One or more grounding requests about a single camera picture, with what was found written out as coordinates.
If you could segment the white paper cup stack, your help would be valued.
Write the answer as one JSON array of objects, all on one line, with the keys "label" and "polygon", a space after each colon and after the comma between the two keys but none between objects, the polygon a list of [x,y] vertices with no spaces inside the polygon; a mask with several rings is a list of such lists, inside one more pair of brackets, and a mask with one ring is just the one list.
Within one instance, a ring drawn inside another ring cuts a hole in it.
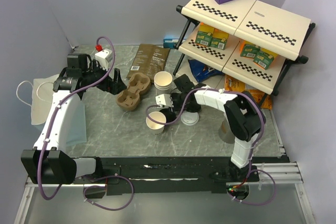
[{"label": "white paper cup stack", "polygon": [[173,76],[166,71],[160,71],[154,76],[156,95],[169,94],[172,90]]}]

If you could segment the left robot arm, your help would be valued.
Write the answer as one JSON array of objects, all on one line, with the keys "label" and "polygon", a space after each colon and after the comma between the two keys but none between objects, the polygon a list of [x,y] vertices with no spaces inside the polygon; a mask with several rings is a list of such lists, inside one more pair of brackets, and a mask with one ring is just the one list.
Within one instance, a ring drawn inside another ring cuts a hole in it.
[{"label": "left robot arm", "polygon": [[104,49],[91,58],[88,54],[70,54],[67,67],[53,82],[50,111],[44,128],[30,150],[24,150],[21,162],[34,184],[72,184],[85,176],[90,182],[103,179],[98,157],[71,158],[65,153],[68,142],[86,141],[83,94],[91,87],[116,95],[126,88],[120,70],[113,68],[115,54]]}]

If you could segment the white plastic cup lids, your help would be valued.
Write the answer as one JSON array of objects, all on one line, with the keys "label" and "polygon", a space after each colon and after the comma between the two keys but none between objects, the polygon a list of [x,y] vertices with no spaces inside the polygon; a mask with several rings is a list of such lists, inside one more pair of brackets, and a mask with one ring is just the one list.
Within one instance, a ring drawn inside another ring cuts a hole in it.
[{"label": "white plastic cup lids", "polygon": [[181,115],[181,122],[185,125],[192,126],[199,121],[200,117],[197,112],[184,111]]}]

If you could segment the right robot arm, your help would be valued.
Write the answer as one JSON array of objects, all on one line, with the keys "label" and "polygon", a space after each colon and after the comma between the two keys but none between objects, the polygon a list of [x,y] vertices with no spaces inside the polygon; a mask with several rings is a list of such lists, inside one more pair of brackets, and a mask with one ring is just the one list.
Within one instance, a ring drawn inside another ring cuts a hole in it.
[{"label": "right robot arm", "polygon": [[222,111],[235,138],[230,158],[234,165],[229,168],[229,175],[235,181],[243,180],[253,170],[253,149],[263,135],[266,123],[266,118],[254,98],[248,91],[217,90],[204,84],[196,86],[185,74],[175,79],[174,84],[180,93],[171,94],[172,104],[169,108],[173,116],[166,116],[166,125],[175,123],[181,117],[182,111],[194,111],[201,105]]}]

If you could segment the single white paper cup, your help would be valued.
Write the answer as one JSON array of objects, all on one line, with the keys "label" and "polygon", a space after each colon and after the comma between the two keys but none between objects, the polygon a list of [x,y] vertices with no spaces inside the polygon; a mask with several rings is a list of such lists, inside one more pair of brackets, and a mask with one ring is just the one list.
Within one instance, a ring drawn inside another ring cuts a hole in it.
[{"label": "single white paper cup", "polygon": [[160,111],[154,111],[146,118],[146,125],[150,132],[155,135],[159,135],[164,130],[164,124],[166,123],[165,115]]}]

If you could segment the black cup lid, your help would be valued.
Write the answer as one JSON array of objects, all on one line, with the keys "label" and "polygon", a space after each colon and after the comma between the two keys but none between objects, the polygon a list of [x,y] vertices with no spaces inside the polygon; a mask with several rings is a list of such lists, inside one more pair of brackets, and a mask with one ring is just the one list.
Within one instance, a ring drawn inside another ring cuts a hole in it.
[{"label": "black cup lid", "polygon": [[195,102],[189,102],[185,106],[185,111],[191,112],[191,113],[198,113],[201,109],[202,109],[201,105]]}]

